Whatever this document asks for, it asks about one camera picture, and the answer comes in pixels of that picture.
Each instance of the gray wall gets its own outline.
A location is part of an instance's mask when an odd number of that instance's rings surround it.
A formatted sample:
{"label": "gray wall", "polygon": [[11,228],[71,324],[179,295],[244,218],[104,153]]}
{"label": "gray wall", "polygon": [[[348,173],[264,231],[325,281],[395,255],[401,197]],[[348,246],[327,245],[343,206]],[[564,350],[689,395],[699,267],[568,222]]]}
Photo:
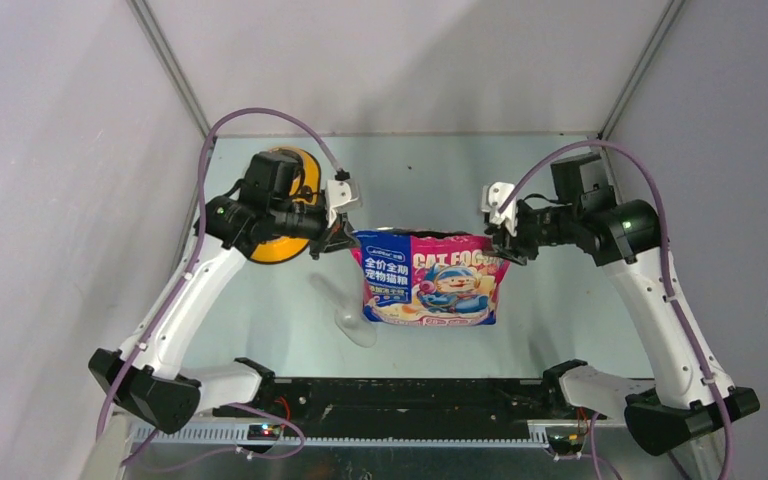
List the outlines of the gray wall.
{"label": "gray wall", "polygon": [[667,0],[203,3],[151,5],[210,121],[268,105],[340,134],[569,133],[600,127]]}
{"label": "gray wall", "polygon": [[[690,2],[614,139],[654,171],[702,330],[761,398],[736,424],[736,461],[768,478],[768,2]],[[618,176],[647,196],[627,165]]]}
{"label": "gray wall", "polygon": [[166,283],[200,144],[126,2],[0,2],[0,478],[77,478],[87,360]]}

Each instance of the red wire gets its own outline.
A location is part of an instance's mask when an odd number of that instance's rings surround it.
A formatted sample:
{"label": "red wire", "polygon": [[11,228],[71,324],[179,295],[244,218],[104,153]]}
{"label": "red wire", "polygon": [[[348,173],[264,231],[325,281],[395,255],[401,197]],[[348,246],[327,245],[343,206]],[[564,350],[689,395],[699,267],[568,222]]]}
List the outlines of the red wire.
{"label": "red wire", "polygon": [[280,403],[281,405],[284,405],[284,411],[286,412],[285,418],[289,421],[290,416],[290,404],[287,403],[287,399],[284,397],[278,397],[275,399],[275,403]]}
{"label": "red wire", "polygon": [[590,433],[590,422],[587,421],[587,412],[584,411],[584,408],[578,407],[578,412],[581,414],[581,417],[584,419],[584,425],[587,427],[587,429],[584,431],[584,435],[587,435]]}

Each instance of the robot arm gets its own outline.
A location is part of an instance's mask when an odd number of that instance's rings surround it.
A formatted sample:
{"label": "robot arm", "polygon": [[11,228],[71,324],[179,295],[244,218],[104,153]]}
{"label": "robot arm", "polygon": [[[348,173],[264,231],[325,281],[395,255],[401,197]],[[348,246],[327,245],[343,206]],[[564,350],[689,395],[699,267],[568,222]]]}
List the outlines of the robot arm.
{"label": "robot arm", "polygon": [[251,401],[260,386],[256,365],[233,362],[222,367],[182,369],[184,354],[213,302],[259,245],[280,237],[310,240],[316,259],[355,246],[346,212],[360,206],[358,189],[347,174],[328,180],[313,203],[295,201],[293,182],[302,183],[302,166],[293,158],[261,152],[228,193],[207,203],[206,234],[197,268],[160,319],[151,337],[138,343],[184,274],[184,258],[146,318],[115,352],[98,349],[90,371],[107,391],[138,349],[117,391],[116,403],[164,433],[180,430],[196,413],[232,402]]}
{"label": "robot arm", "polygon": [[[652,382],[609,375],[573,360],[544,373],[553,400],[624,417],[638,444],[653,455],[720,428],[713,395],[664,289],[654,209],[642,200],[618,205],[596,154],[556,162],[552,176],[558,200],[539,210],[532,209],[526,197],[500,212],[495,207],[513,185],[485,188],[482,210],[487,233],[493,237],[493,254],[520,265],[534,260],[543,246],[574,244],[589,254],[628,309],[655,379],[652,388]],[[671,280],[732,420],[757,411],[755,392],[735,387],[702,336],[678,279]]]}

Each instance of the metal bracket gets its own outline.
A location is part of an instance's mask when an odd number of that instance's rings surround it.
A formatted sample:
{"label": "metal bracket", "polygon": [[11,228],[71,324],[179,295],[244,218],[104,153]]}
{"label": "metal bracket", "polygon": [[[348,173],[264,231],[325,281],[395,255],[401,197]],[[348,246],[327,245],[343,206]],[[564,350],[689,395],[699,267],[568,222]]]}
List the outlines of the metal bracket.
{"label": "metal bracket", "polygon": [[511,202],[505,211],[499,211],[499,205],[514,191],[512,183],[496,182],[481,189],[481,211],[488,214],[487,221],[493,225],[504,225],[516,236],[516,202]]}
{"label": "metal bracket", "polygon": [[169,42],[166,40],[163,30],[161,30],[154,12],[149,7],[148,0],[129,0],[128,3],[131,5],[131,10],[142,27],[151,48],[157,54],[157,59],[166,73],[169,74],[172,87],[178,92],[181,102],[183,102],[196,127],[201,131],[202,137],[206,137],[207,132],[210,131],[210,123],[207,121],[207,117],[199,104],[193,87],[187,81],[186,75],[184,75],[184,70],[178,63],[172,47],[169,46]]}
{"label": "metal bracket", "polygon": [[328,180],[325,184],[325,204],[328,207],[328,226],[337,216],[363,206],[360,189],[353,179]]}

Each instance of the cat food bag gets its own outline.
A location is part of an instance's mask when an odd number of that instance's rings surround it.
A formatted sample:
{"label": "cat food bag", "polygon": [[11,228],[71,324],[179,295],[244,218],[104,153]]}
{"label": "cat food bag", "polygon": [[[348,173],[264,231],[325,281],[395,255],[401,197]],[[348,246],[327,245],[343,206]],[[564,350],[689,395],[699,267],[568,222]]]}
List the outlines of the cat food bag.
{"label": "cat food bag", "polygon": [[490,257],[490,239],[467,233],[361,230],[352,250],[365,277],[363,313],[414,326],[496,323],[498,287],[509,262]]}

